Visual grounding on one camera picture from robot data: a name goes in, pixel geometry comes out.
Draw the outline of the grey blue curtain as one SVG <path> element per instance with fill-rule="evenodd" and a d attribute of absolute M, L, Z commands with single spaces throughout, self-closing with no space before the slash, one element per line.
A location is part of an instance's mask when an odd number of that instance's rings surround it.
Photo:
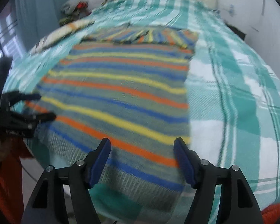
<path fill-rule="evenodd" d="M 25 51 L 59 27 L 60 8 L 68 0 L 13 0 L 16 32 Z"/>

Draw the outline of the orange red garment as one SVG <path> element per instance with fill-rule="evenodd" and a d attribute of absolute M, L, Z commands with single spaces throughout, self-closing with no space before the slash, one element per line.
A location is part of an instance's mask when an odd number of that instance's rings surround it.
<path fill-rule="evenodd" d="M 21 223 L 24 212 L 21 158 L 32 158 L 23 140 L 0 143 L 0 223 Z"/>

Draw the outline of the teal plaid bedspread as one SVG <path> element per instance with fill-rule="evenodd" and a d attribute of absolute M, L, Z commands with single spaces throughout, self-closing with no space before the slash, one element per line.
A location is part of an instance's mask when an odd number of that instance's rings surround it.
<path fill-rule="evenodd" d="M 196 32 L 198 39 L 185 81 L 190 106 L 190 140 L 185 143 L 215 166 L 239 166 L 260 209 L 280 202 L 280 80 L 215 11 L 191 0 L 113 0 L 84 19 L 95 23 L 14 62 L 5 89 L 36 91 L 40 80 L 74 45 L 100 29 L 162 26 Z M 67 162 L 35 136 L 28 146 L 42 166 L 67 166 L 87 154 Z M 90 194 L 98 213 L 112 220 L 182 223 L 195 190 L 179 172 L 183 191 L 170 211 L 139 205 L 100 180 Z"/>

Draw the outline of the beige patchwork pillow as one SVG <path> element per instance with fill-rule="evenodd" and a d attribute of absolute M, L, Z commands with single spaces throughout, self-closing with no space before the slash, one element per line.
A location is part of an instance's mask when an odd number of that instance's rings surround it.
<path fill-rule="evenodd" d="M 91 26 L 94 23 L 95 21 L 90 19 L 79 19 L 77 21 L 68 23 L 40 39 L 39 42 L 37 42 L 36 45 L 31 48 L 30 54 L 38 54 L 54 46 L 59 41 L 67 38 L 71 34 L 74 34 L 88 26 Z"/>

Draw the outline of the striped knit sweater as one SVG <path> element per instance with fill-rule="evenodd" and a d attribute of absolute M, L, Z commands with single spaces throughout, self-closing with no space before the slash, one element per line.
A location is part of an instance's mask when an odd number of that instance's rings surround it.
<path fill-rule="evenodd" d="M 198 39 L 170 27 L 100 29 L 40 80 L 26 112 L 56 114 L 36 140 L 67 162 L 109 138 L 100 182 L 147 208 L 170 211 L 183 191 L 173 142 L 190 140 L 185 81 Z"/>

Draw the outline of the pile of clothes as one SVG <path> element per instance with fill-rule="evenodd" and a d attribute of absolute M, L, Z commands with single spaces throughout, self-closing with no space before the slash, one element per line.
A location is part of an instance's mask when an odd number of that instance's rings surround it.
<path fill-rule="evenodd" d="M 60 27 L 91 14 L 88 0 L 68 0 L 61 6 L 60 12 L 63 15 L 58 22 Z"/>

